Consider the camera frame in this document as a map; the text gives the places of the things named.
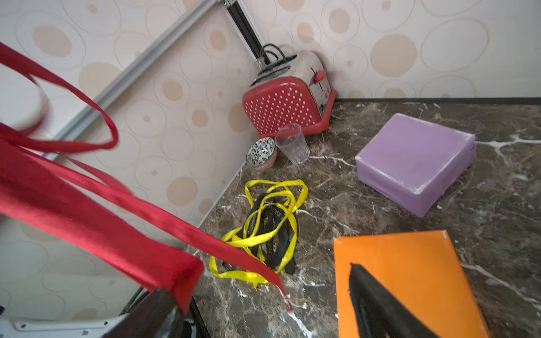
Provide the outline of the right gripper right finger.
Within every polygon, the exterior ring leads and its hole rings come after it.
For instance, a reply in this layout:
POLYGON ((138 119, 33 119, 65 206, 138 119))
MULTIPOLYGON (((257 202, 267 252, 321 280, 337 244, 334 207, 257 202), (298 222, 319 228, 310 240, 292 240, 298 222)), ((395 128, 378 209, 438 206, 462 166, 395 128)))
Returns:
POLYGON ((351 265, 349 294, 360 337, 437 336, 362 265, 351 265))

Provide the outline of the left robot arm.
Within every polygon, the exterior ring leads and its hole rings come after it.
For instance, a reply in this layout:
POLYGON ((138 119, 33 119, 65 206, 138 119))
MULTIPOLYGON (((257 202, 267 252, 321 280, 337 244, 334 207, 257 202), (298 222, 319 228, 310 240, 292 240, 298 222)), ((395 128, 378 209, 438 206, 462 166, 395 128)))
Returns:
POLYGON ((31 321, 1 315, 2 337, 209 337, 197 304, 182 311, 167 291, 140 288, 117 317, 31 321))

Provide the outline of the yellow ribbon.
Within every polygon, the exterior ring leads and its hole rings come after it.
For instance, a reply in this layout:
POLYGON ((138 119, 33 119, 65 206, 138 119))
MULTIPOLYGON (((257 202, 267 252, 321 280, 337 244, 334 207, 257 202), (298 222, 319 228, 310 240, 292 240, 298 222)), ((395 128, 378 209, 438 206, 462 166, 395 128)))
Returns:
POLYGON ((249 181, 245 185, 251 206, 248 216, 243 225, 225 234, 221 241, 255 258, 276 275, 293 274, 299 234, 296 212, 308 194, 302 180, 249 181))

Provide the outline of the black ribbon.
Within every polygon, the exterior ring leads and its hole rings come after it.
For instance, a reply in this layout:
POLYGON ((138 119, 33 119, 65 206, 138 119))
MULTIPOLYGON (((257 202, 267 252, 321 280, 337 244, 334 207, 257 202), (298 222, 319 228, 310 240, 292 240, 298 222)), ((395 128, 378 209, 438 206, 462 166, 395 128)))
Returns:
POLYGON ((267 199, 267 196, 266 193, 259 194, 246 218, 248 224, 234 230, 226 242, 268 235, 269 239, 248 246, 248 252, 276 273, 283 271, 292 275, 297 270, 297 264, 294 257, 287 259, 286 255, 294 253, 293 226, 285 216, 285 206, 279 205, 273 198, 267 199))

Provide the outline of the orange gift box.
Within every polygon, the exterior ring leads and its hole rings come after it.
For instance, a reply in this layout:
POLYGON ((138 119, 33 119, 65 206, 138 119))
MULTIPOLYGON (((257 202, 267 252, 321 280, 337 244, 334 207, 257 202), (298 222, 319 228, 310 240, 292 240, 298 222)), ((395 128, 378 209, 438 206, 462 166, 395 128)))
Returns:
POLYGON ((365 267, 436 337, 490 332, 445 230, 334 240, 340 337, 360 337, 349 294, 351 265, 365 267))

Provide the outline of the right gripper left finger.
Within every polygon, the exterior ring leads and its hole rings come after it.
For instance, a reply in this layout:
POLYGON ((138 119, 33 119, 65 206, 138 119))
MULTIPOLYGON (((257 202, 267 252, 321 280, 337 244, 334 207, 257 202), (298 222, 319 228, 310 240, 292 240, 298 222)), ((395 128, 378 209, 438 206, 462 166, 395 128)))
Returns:
POLYGON ((156 289, 104 337, 182 337, 184 321, 172 294, 156 289))

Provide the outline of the purple gift box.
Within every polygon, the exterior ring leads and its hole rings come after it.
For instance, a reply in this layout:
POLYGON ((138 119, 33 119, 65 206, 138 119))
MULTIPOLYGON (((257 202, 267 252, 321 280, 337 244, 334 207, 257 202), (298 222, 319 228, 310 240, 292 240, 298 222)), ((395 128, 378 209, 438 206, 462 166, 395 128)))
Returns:
POLYGON ((476 135, 397 113, 356 155, 357 175, 419 218, 476 158, 476 135))

